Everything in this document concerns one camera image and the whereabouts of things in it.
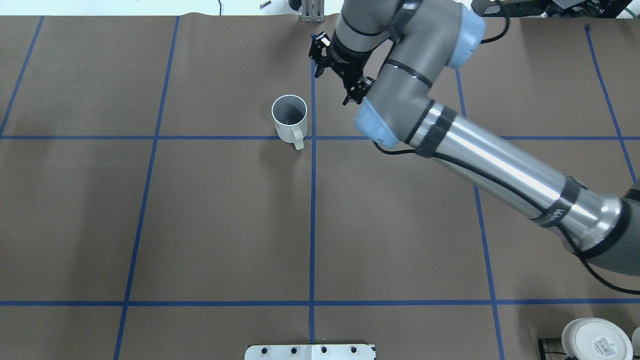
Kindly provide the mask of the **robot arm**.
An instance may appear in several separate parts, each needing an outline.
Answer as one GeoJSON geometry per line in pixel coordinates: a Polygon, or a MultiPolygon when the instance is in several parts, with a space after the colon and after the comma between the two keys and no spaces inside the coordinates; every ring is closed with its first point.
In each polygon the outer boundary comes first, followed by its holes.
{"type": "Polygon", "coordinates": [[[639,275],[639,184],[598,194],[466,116],[430,98],[442,69],[458,69],[483,43],[485,21],[454,0],[346,0],[331,36],[311,39],[314,76],[331,69],[359,110],[354,126],[378,150],[435,159],[563,237],[586,270],[639,275]]]}

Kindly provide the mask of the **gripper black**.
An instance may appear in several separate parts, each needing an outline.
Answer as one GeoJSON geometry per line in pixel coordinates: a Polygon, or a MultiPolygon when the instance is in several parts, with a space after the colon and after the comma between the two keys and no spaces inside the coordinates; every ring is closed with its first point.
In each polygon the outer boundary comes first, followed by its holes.
{"type": "Polygon", "coordinates": [[[340,39],[330,40],[326,54],[330,68],[340,77],[346,90],[346,96],[342,101],[343,106],[350,103],[362,104],[363,98],[375,84],[375,79],[363,76],[364,67],[372,53],[373,50],[352,50],[340,39]]]}

